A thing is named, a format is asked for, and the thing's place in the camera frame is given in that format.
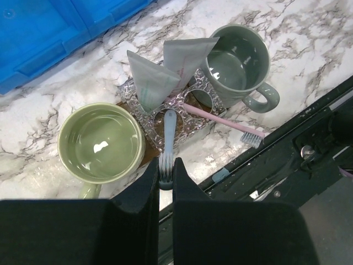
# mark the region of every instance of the mug handle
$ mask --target mug handle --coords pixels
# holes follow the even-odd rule
[[[267,83],[263,83],[256,90],[266,98],[267,102],[258,102],[251,96],[247,96],[243,99],[243,102],[249,109],[257,113],[265,113],[277,107],[280,102],[280,95],[276,89]]]
[[[79,192],[79,199],[97,199],[100,193],[101,184],[91,184],[85,182]]]

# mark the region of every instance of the white toothbrush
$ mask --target white toothbrush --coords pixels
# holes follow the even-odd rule
[[[164,115],[164,152],[159,155],[159,187],[170,190],[173,187],[174,152],[173,143],[177,114],[169,109]]]

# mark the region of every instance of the pink toothbrush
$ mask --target pink toothbrush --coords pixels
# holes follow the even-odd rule
[[[186,103],[184,103],[184,109],[188,113],[195,114],[195,115],[201,116],[206,119],[214,120],[218,123],[221,123],[221,124],[224,124],[224,125],[229,126],[231,128],[242,131],[244,134],[243,134],[242,138],[240,138],[241,142],[243,142],[245,144],[249,144],[254,148],[258,148],[260,146],[262,140],[265,138],[265,134],[261,131],[257,131],[255,129],[252,129],[252,128],[249,128],[249,127],[237,124],[237,123],[233,123],[229,120],[224,120],[220,117],[214,116],[211,113],[205,112],[202,109],[195,108],[195,107],[188,105]]]

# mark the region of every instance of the light green bowl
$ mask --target light green bowl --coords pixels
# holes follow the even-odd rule
[[[64,122],[58,136],[63,165],[86,184],[81,198],[96,198],[100,185],[137,170],[145,138],[132,115],[117,105],[86,105]]]

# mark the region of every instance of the white toothpaste tube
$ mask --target white toothpaste tube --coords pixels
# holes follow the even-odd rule
[[[180,77],[167,68],[127,51],[137,98],[146,112],[160,106],[178,85]]]
[[[180,81],[171,92],[171,97],[185,88],[218,40],[219,37],[164,42],[164,66],[180,76]]]

